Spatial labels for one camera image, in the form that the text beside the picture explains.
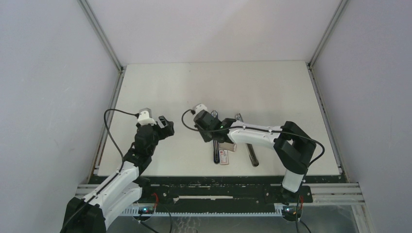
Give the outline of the blue black stapler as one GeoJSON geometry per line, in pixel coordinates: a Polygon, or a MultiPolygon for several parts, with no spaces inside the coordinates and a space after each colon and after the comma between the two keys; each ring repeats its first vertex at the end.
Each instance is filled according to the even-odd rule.
{"type": "MultiPolygon", "coordinates": [[[[218,112],[213,110],[211,115],[215,118],[218,117],[218,112]]],[[[213,161],[215,164],[220,163],[220,156],[219,156],[219,142],[217,140],[213,140],[213,161]]]]}

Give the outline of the staple box tray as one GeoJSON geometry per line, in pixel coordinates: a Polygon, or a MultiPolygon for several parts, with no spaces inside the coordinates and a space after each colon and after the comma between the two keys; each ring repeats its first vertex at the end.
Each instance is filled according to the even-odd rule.
{"type": "Polygon", "coordinates": [[[220,143],[219,144],[219,149],[235,152],[236,149],[237,149],[237,145],[236,144],[231,144],[231,143],[220,143]]]}

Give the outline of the silver white stapler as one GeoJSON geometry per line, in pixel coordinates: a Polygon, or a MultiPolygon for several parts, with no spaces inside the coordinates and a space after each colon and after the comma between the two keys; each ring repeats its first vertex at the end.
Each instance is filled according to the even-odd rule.
{"type": "MultiPolygon", "coordinates": [[[[235,115],[235,119],[243,122],[243,118],[242,118],[242,116],[241,116],[240,113],[238,113],[238,114],[235,115]]],[[[252,146],[251,144],[246,144],[246,148],[247,148],[247,151],[248,151],[249,158],[250,158],[250,161],[251,161],[252,166],[254,166],[254,167],[259,166],[259,161],[258,161],[258,159],[257,159],[257,157],[256,157],[256,154],[255,154],[255,151],[254,151],[253,146],[252,146]]]]}

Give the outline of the red white staple box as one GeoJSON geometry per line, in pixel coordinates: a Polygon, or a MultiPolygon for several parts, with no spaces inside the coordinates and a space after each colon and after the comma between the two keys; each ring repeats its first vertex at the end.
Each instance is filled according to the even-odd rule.
{"type": "Polygon", "coordinates": [[[220,165],[228,165],[229,157],[228,150],[219,150],[220,165]]]}

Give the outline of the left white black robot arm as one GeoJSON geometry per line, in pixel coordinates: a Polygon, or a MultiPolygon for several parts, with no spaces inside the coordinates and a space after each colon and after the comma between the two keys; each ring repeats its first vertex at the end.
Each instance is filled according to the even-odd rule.
{"type": "Polygon", "coordinates": [[[149,186],[136,183],[152,161],[159,141],[174,135],[174,122],[160,116],[156,121],[139,114],[137,132],[119,168],[82,198],[66,206],[62,233],[104,233],[133,202],[147,202],[149,186]]]}

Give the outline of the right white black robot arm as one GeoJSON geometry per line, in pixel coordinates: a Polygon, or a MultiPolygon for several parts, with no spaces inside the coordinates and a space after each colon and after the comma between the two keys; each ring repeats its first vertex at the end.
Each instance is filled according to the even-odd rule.
{"type": "Polygon", "coordinates": [[[300,187],[310,165],[316,160],[315,149],[325,147],[310,138],[297,124],[286,121],[282,126],[259,126],[233,118],[219,120],[206,109],[190,110],[194,128],[205,142],[251,144],[273,149],[286,169],[282,181],[281,197],[293,202],[300,196],[300,187]]]}

